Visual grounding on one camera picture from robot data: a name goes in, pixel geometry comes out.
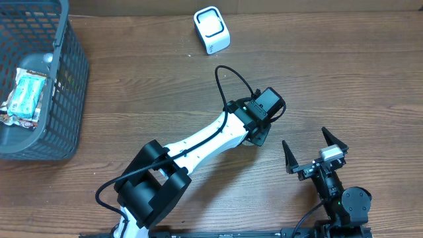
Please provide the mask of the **teal Kleenex tissue pack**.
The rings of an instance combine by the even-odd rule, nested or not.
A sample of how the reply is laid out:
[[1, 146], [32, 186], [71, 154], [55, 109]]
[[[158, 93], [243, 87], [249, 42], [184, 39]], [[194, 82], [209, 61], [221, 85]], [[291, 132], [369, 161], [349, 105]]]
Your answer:
[[11, 99], [11, 105], [8, 107], [7, 114], [19, 118], [32, 118], [45, 80], [45, 77], [39, 75], [21, 76]]

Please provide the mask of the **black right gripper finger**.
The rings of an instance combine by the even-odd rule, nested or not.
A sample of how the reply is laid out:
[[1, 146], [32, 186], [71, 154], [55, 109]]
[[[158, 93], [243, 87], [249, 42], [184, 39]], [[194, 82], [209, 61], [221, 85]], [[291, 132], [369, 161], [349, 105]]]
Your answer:
[[337, 145], [343, 153], [346, 153], [348, 151], [349, 147], [344, 142], [339, 140], [336, 136], [331, 134], [326, 127], [322, 127], [321, 130], [328, 146]]
[[298, 162], [291, 152], [291, 149], [289, 148], [289, 145], [286, 143], [285, 140], [282, 141], [282, 146], [284, 149], [284, 155], [285, 155], [285, 161], [286, 161], [286, 172], [288, 174], [295, 173], [296, 168], [298, 168]]

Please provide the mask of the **yellow oil bottle silver cap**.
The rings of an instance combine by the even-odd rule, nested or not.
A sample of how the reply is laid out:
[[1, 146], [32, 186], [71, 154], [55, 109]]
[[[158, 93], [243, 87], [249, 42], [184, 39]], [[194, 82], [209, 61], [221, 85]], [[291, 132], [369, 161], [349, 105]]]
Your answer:
[[30, 71], [35, 71], [45, 75], [50, 74], [53, 53], [33, 53], [23, 57], [19, 62], [19, 67]]

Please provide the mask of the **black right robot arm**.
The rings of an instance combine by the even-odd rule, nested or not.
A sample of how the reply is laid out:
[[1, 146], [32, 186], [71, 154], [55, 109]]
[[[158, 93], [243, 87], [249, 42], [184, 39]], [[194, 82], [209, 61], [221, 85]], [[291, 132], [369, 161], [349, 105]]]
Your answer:
[[[371, 237], [371, 229], [364, 225], [369, 220], [372, 195], [359, 186], [343, 187], [336, 170], [346, 164], [349, 147], [326, 127], [321, 130], [327, 146], [319, 151], [318, 158], [306, 165], [299, 165], [287, 142], [282, 142], [287, 173], [296, 174], [300, 181], [311, 179], [320, 199], [291, 231], [282, 233], [290, 237]], [[327, 218], [301, 230], [302, 223], [321, 207]]]

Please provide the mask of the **brown snack packet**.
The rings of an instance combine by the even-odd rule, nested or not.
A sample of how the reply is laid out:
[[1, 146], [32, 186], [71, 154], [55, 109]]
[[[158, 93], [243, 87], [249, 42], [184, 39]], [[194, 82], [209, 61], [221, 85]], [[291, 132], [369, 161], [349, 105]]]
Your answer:
[[7, 100], [2, 102], [1, 104], [1, 123], [3, 123], [6, 126], [19, 126], [21, 128], [26, 128], [29, 130], [35, 130], [36, 127], [38, 126], [38, 121], [39, 121], [39, 116], [40, 116], [40, 111], [42, 108], [42, 99], [43, 99], [43, 90], [44, 87], [42, 89], [42, 92], [40, 93], [40, 98], [38, 101], [38, 104], [36, 106], [35, 112], [33, 114], [32, 118], [19, 118], [17, 116], [9, 116], [7, 114], [7, 110], [8, 107], [10, 107], [11, 105], [11, 99], [13, 97], [13, 94], [15, 92], [15, 89], [17, 87], [17, 84], [19, 82], [19, 78], [23, 75], [39, 75], [41, 77], [45, 77], [45, 84], [44, 87], [46, 86], [46, 81], [47, 81], [47, 75], [42, 74], [42, 73], [38, 73], [35, 71], [30, 71], [27, 69], [22, 69], [22, 68], [17, 68], [17, 73], [15, 75], [15, 84], [14, 87], [12, 89], [12, 91], [8, 94]]

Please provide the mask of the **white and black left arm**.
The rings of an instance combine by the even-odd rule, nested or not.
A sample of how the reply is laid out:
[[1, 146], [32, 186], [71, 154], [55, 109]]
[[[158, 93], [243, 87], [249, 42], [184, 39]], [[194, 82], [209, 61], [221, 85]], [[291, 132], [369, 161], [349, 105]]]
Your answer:
[[277, 111], [285, 109], [281, 100], [243, 98], [225, 104], [215, 121], [188, 138], [145, 144], [112, 181], [121, 218], [111, 237], [147, 237], [179, 202], [198, 167], [244, 141], [261, 146]]

